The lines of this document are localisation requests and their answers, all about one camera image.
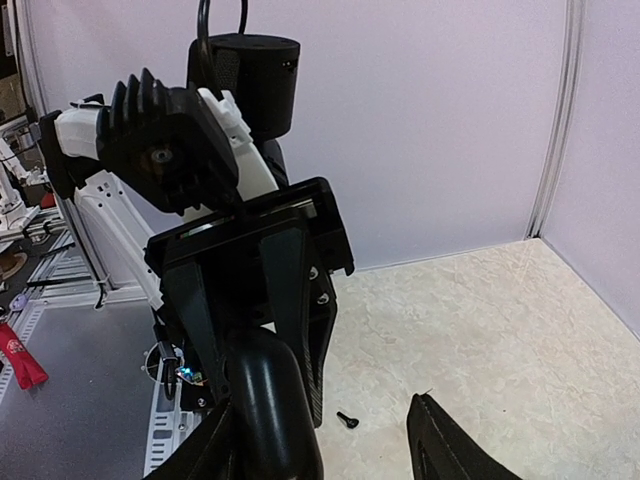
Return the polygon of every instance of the white partition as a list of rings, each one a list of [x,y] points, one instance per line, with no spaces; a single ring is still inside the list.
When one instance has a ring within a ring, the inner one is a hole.
[[[31,1],[51,107],[109,97],[143,66],[184,84],[197,1]],[[294,181],[329,178],[359,267],[523,238],[553,121],[564,2],[249,3],[249,32],[302,43],[288,168]],[[213,0],[211,31],[235,29],[239,4]]]
[[[640,333],[640,2],[589,0],[546,239]]]

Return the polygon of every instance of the table surface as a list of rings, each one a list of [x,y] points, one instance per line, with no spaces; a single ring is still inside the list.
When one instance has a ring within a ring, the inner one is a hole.
[[[542,241],[335,283],[325,478],[412,478],[405,420],[426,391],[522,478],[640,478],[640,344]]]

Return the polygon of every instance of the bolt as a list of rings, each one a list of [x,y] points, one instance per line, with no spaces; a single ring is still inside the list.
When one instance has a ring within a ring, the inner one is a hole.
[[[347,426],[349,430],[353,430],[360,424],[360,420],[358,420],[357,418],[349,418],[342,412],[338,412],[336,413],[336,415],[338,415],[338,418],[340,420],[344,421],[344,424]]]
[[[326,305],[327,303],[329,303],[329,294],[323,293],[318,297],[317,302],[318,302],[318,305]]]
[[[173,153],[168,148],[159,148],[151,152],[151,160],[156,163],[167,163],[173,159]]]

